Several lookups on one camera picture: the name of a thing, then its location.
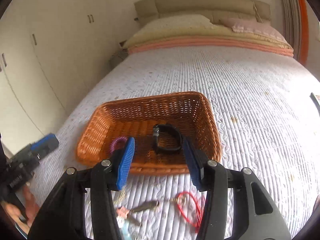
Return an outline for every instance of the hand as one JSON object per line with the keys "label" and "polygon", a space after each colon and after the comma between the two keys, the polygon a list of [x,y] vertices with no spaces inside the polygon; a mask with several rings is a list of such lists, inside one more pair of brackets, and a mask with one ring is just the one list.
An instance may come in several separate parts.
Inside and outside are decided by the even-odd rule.
{"label": "hand", "polygon": [[13,204],[7,203],[2,201],[1,205],[3,206],[4,210],[7,212],[8,216],[12,218],[14,222],[26,233],[29,233],[30,227],[35,219],[38,211],[39,206],[36,203],[36,199],[34,195],[30,192],[30,189],[27,185],[23,186],[22,188],[23,196],[26,199],[26,216],[28,217],[27,223],[23,223],[20,220],[21,212],[20,210]]}

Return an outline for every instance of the white wardrobe door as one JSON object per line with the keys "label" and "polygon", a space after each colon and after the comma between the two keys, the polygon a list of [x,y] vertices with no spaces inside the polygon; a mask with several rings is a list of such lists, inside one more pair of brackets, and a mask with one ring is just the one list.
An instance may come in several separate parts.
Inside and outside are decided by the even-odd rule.
{"label": "white wardrobe door", "polygon": [[83,56],[77,49],[79,36],[88,21],[82,3],[83,0],[28,0],[27,21],[30,34],[36,38],[35,53],[67,114],[89,91],[77,71],[78,58]]}
{"label": "white wardrobe door", "polygon": [[79,63],[79,70],[91,89],[110,71],[108,61],[118,44],[112,36],[106,0],[86,0],[85,11],[91,23],[87,24],[90,31],[83,33],[83,49],[86,53],[83,53],[85,57]]}
{"label": "white wardrobe door", "polygon": [[16,99],[3,69],[0,72],[0,133],[1,141],[13,154],[43,136]]}
{"label": "white wardrobe door", "polygon": [[31,44],[26,0],[13,0],[0,20],[5,73],[20,104],[43,133],[56,132],[67,115],[49,85]]}

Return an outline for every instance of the white bedspread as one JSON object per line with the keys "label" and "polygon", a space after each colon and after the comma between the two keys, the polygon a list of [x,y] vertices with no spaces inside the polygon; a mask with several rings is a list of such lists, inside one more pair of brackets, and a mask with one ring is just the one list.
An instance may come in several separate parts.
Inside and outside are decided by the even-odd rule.
{"label": "white bedspread", "polygon": [[[293,58],[251,49],[181,47],[129,56],[83,99],[57,133],[59,148],[42,161],[31,184],[38,203],[67,167],[85,168],[75,161],[74,150],[98,105],[178,91],[199,91],[208,98],[220,133],[222,164],[234,170],[250,167],[294,236],[320,192],[320,117],[309,97],[311,92],[320,94],[320,84]],[[122,204],[131,208],[183,190],[195,193],[189,175],[129,176]],[[89,194],[85,210],[87,234],[93,238]],[[226,236],[232,232],[232,213],[230,195]],[[148,239],[196,238],[168,202],[137,218],[144,226],[129,231],[140,231]]]}

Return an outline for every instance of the key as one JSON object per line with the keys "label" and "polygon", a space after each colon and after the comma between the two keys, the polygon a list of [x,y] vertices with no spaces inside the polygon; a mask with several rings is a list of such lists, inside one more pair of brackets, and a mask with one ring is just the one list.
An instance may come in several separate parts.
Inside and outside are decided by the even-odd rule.
{"label": "key", "polygon": [[119,217],[128,220],[129,222],[133,223],[134,225],[136,225],[138,227],[143,226],[143,224],[140,221],[136,220],[131,215],[130,210],[127,210],[124,206],[122,206],[121,208],[117,208],[116,213],[118,214]]}
{"label": "key", "polygon": [[184,206],[186,204],[186,197],[172,197],[169,201]]}
{"label": "key", "polygon": [[119,205],[124,199],[125,199],[125,195],[126,195],[126,190],[125,190],[125,186],[124,188],[119,192],[119,196],[116,200],[113,201],[113,204],[115,206]]}
{"label": "key", "polygon": [[137,206],[133,209],[130,210],[131,213],[136,213],[136,212],[140,212],[140,211],[144,211],[147,209],[155,209],[160,205],[160,202],[157,200],[152,200],[152,201],[148,201],[145,202],[143,204],[141,204],[140,206]]}

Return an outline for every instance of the black watch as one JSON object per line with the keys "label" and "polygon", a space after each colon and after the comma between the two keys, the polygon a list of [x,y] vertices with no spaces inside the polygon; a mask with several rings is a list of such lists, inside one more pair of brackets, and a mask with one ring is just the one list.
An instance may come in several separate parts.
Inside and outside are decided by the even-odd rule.
{"label": "black watch", "polygon": [[[165,147],[161,147],[159,146],[159,136],[160,136],[160,132],[165,132],[170,134],[171,136],[173,136],[176,140],[177,140],[177,147],[173,147],[173,148],[165,148]],[[159,153],[164,153],[164,154],[173,154],[178,152],[181,149],[181,145],[182,145],[182,135],[179,132],[179,130],[177,128],[175,128],[173,125],[171,124],[156,124],[153,127],[153,144],[152,144],[152,148],[154,149],[154,151],[156,152],[156,154]]]}

